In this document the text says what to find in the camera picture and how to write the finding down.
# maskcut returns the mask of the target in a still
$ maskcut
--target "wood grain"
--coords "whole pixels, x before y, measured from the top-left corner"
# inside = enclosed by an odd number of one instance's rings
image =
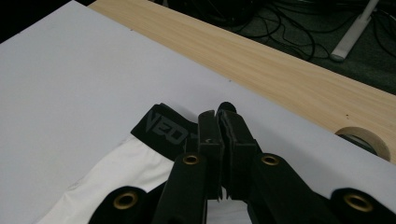
[[[147,0],[89,7],[332,133],[374,133],[396,164],[396,96]]]

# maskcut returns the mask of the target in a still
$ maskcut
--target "white fabric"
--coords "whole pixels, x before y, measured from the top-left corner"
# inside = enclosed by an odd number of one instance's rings
[[[132,186],[149,192],[167,180],[173,162],[133,135],[73,185],[37,223],[86,224],[114,189]]]

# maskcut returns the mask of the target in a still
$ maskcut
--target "white paper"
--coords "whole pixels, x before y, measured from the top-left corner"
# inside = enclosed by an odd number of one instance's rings
[[[396,212],[396,168],[231,80],[70,2],[0,45],[0,223],[32,223],[158,103],[196,121],[233,103],[316,192]]]

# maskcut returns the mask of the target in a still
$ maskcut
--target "garment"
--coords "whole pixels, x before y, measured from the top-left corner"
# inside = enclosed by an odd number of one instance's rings
[[[71,186],[37,223],[88,223],[99,204],[115,189],[131,186],[151,192],[167,180],[173,160],[184,151],[184,140],[196,137],[196,123],[167,105],[155,105],[131,135]],[[224,216],[230,212],[237,216],[238,223],[249,223],[242,202],[212,201],[208,209],[213,209],[208,214],[213,223],[230,223],[227,219],[232,217]]]

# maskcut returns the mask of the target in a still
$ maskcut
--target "black clamp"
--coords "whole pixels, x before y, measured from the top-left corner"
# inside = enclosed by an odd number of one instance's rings
[[[166,183],[146,193],[124,187],[111,192],[90,224],[203,224],[207,200],[247,203],[253,224],[396,223],[370,195],[338,189],[330,200],[309,188],[281,157],[262,153],[233,105],[198,117],[198,138],[186,141]]]

